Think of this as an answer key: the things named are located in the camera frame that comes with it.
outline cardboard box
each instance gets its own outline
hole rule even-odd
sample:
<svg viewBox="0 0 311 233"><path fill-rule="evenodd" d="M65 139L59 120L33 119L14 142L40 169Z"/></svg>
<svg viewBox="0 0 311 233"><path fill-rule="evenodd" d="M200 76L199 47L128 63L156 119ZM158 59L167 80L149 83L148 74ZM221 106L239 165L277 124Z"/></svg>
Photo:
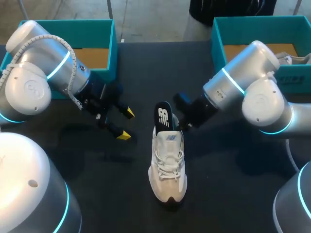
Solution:
<svg viewBox="0 0 311 233"><path fill-rule="evenodd" d="M114 21L107 20L38 20L50 34L66 40L76 56L91 72L96 72L104 82L116 78L118 43ZM12 57L6 53L0 70L11 62ZM64 96L52 90L53 99Z"/></svg>
<svg viewBox="0 0 311 233"><path fill-rule="evenodd" d="M311 53L311 24L304 16L214 18L211 51L215 72L254 40L274 53L306 56ZM283 93L311 94L311 65L281 65L276 79Z"/></svg>

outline black bag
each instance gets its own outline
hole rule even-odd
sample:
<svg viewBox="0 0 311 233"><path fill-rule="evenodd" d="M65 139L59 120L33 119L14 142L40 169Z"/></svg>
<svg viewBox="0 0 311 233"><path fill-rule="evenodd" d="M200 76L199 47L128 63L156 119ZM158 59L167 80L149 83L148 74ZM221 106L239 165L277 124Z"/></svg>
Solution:
<svg viewBox="0 0 311 233"><path fill-rule="evenodd" d="M191 0L189 13L212 26L214 17L271 16L275 6L276 0Z"/></svg>

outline white shoelace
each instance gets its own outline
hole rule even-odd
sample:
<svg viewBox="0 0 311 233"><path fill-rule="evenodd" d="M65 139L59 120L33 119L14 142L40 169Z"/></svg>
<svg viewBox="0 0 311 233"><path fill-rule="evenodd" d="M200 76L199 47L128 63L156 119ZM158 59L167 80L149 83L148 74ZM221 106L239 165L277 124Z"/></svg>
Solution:
<svg viewBox="0 0 311 233"><path fill-rule="evenodd" d="M157 151L155 150L155 156L157 158L157 169L159 171L159 177L162 179L172 179L175 178L177 180L180 177L180 164L184 158L184 152L182 150L179 151L178 155L166 155L164 158L161 158ZM175 164L170 165L167 164L167 159L174 159L176 161Z"/></svg>

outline black table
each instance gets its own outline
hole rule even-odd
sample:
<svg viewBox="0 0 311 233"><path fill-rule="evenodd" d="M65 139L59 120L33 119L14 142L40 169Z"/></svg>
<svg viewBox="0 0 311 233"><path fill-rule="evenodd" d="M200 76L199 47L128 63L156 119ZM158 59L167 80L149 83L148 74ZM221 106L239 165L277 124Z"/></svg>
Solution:
<svg viewBox="0 0 311 233"><path fill-rule="evenodd" d="M185 135L188 189L178 210L160 205L151 190L154 105L172 102L179 91L200 94L213 75L210 43L124 43L118 59L122 98L136 117L113 110L110 118L131 140L97 129L70 100L54 100L41 115L7 129L33 139L54 161L79 201L82 232L276 233L273 200L294 170L284 142L252 129L239 108Z"/></svg>

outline concrete floor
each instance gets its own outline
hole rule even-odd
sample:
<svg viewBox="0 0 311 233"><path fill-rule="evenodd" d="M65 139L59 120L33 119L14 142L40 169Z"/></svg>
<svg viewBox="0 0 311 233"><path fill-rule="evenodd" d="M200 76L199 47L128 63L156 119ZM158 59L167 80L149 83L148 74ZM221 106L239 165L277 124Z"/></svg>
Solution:
<svg viewBox="0 0 311 233"><path fill-rule="evenodd" d="M23 0L30 19L109 18L106 0ZM275 15L293 14L297 0L278 0ZM181 41L190 0L112 0L118 40ZM299 15L311 21L311 1ZM23 15L17 0L0 0L0 44L5 44Z"/></svg>

